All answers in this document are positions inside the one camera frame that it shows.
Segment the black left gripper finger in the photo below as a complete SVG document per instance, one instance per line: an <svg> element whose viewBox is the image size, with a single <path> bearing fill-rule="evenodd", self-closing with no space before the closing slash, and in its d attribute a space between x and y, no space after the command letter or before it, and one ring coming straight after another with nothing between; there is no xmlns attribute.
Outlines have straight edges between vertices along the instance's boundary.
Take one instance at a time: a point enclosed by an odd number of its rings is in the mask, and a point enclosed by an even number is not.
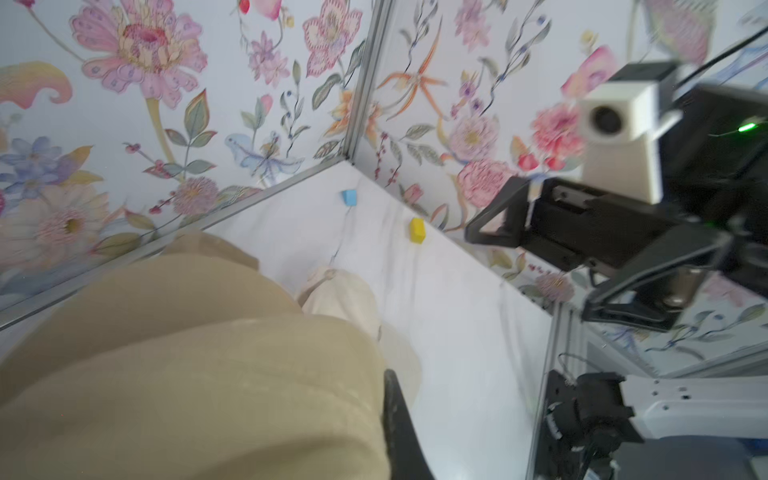
<svg viewBox="0 0 768 480"><path fill-rule="evenodd" d="M392 480L434 480L421 449L396 372L384 372L382 413Z"/></svg>

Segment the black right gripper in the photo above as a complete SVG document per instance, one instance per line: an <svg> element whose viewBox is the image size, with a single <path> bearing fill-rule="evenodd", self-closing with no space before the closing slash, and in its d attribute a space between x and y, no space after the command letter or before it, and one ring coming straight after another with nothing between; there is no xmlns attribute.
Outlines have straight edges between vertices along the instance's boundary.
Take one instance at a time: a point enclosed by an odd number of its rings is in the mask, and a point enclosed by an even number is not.
<svg viewBox="0 0 768 480"><path fill-rule="evenodd" d="M511 177L465 227L469 244L520 247L530 181ZM552 179L535 201L527 249L563 271L590 265L609 278L586 297L581 319L671 330L714 271L767 293L767 184L674 180L647 205Z"/></svg>

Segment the cream Colorado baseball cap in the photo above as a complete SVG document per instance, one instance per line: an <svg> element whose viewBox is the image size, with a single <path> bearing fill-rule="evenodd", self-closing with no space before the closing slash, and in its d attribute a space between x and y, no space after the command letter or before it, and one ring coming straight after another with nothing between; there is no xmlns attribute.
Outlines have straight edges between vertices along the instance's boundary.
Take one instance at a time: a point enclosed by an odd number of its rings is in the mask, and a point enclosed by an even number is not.
<svg viewBox="0 0 768 480"><path fill-rule="evenodd" d="M406 404L414 405L422 382L418 355L403 335L382 320L376 297L362 277L321 267L309 277L297 302L308 314L345 320L375 340L387 367L397 376Z"/></svg>

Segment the tan Colorado baseball cap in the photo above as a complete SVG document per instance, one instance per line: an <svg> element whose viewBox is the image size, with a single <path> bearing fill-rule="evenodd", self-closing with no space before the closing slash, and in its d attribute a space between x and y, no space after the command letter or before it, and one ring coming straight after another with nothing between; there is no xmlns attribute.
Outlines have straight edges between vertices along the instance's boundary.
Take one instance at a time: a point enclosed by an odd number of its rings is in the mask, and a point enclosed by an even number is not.
<svg viewBox="0 0 768 480"><path fill-rule="evenodd" d="M202 231L178 235L164 248L162 254L184 254L218 258L256 271L259 270L260 266L257 258L224 239Z"/></svg>

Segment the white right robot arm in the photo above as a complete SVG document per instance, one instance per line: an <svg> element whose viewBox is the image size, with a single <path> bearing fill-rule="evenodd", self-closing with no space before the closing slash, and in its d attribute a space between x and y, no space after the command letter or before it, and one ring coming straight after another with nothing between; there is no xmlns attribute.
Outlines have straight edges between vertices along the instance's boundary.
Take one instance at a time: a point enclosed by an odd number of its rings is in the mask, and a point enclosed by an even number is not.
<svg viewBox="0 0 768 480"><path fill-rule="evenodd" d="M765 294L766 97L701 85L673 102L651 81L609 81L579 107L581 179L546 180L535 200L528 180L507 180L467 242L601 274L585 323L668 332L713 273ZM765 436L767 380L552 370L537 433L536 477L612 479L625 443Z"/></svg>

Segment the yellow foam block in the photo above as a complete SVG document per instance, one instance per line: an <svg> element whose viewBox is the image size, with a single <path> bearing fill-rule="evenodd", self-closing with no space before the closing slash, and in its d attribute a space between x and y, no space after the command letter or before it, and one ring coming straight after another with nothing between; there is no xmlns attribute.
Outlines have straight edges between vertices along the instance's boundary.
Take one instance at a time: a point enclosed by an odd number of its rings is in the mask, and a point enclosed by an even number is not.
<svg viewBox="0 0 768 480"><path fill-rule="evenodd" d="M422 244L426 239L426 226L422 218L413 218L410 221L409 239L415 244Z"/></svg>

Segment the blue foam block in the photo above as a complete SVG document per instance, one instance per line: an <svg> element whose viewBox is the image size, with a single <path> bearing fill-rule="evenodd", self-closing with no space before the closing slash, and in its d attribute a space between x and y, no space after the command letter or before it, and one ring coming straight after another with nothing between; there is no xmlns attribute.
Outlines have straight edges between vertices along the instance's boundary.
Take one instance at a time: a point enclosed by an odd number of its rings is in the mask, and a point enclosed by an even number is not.
<svg viewBox="0 0 768 480"><path fill-rule="evenodd" d="M346 207L355 207L358 203L358 195L355 189L343 190L341 197Z"/></svg>

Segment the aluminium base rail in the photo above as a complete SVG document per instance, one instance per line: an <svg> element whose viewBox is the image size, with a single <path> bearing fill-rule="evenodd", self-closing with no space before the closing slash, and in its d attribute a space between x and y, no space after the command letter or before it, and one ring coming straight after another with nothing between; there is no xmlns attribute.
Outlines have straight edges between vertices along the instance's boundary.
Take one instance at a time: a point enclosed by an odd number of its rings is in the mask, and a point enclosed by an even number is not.
<svg viewBox="0 0 768 480"><path fill-rule="evenodd" d="M568 398L575 379L588 370L587 333L580 312L569 303L558 303L553 309L552 331L546 349L544 375L539 395L534 437L529 454L526 479L542 479L537 469L539 460L547 460L550 441L548 420L550 405Z"/></svg>

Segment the aluminium corner frame post right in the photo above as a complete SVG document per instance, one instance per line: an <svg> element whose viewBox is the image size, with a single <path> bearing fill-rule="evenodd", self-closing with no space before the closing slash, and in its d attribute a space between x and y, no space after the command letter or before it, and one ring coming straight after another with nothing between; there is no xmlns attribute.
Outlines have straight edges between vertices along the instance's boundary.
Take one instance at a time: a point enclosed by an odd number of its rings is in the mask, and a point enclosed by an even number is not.
<svg viewBox="0 0 768 480"><path fill-rule="evenodd" d="M360 77L353 98L354 108L350 114L342 148L345 160L352 164L355 163L357 149L365 136L373 84L395 4L394 0L379 0L374 3L369 33L364 44Z"/></svg>

